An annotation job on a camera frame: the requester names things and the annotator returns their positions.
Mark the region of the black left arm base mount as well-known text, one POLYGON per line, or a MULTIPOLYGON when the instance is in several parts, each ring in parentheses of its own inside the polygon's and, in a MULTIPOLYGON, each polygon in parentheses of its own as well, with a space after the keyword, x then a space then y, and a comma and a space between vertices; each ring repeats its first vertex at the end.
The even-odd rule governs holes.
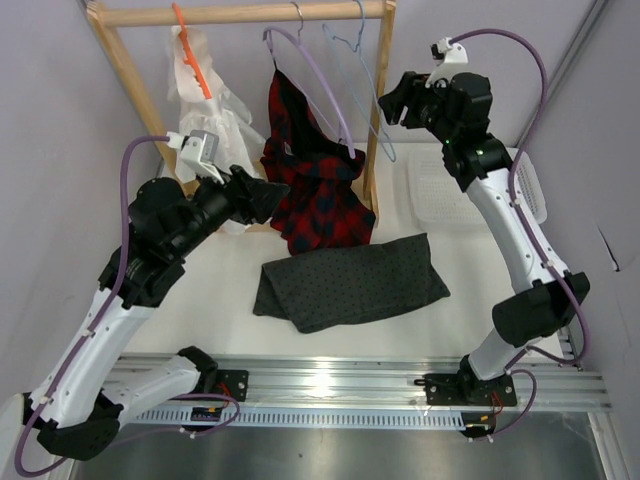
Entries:
POLYGON ((214 383, 214 392, 244 402, 247 397, 250 373, 247 370, 220 369, 214 383))

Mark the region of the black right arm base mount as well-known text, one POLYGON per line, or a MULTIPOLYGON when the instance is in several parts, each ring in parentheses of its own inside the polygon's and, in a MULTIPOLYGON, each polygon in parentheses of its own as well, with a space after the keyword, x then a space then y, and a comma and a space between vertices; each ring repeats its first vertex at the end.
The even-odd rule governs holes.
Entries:
POLYGON ((492 380, 478 380, 473 375, 430 373, 413 381, 422 387, 428 405, 515 407, 518 403, 513 380, 502 375, 492 380))

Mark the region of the dark grey dotted skirt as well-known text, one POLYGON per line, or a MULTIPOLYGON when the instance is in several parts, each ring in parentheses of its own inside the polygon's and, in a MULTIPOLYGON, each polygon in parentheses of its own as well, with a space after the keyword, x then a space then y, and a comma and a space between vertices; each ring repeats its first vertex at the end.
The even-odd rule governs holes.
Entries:
POLYGON ((389 319, 450 296, 422 233, 265 263, 253 314, 287 320, 299 333, 312 334, 389 319))

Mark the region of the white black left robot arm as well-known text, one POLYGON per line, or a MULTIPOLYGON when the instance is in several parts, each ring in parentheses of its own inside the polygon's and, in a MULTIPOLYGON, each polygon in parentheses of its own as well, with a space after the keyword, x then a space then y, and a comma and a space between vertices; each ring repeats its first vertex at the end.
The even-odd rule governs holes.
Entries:
POLYGON ((171 178, 152 179, 128 207, 124 239, 98 279, 92 306, 52 376, 25 397, 25 424, 50 454, 90 460, 131 420, 182 395, 216 391, 218 364, 189 346, 121 386, 104 382, 124 348, 185 273, 187 256, 228 220, 264 224, 289 188, 234 165, 203 178, 187 198, 171 178))

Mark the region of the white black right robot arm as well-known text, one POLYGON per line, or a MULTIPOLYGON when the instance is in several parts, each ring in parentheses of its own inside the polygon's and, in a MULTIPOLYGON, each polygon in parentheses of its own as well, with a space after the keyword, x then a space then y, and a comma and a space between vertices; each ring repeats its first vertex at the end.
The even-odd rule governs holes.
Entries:
POLYGON ((424 128, 442 144, 443 162, 485 220, 509 272, 513 295, 491 312, 493 329, 454 374, 419 379, 430 405, 489 406, 499 394, 516 403, 512 367, 541 339, 567 326, 590 290, 543 240, 511 173, 514 162, 489 130, 488 78, 463 72, 451 79, 403 73, 378 104, 390 125, 424 128))

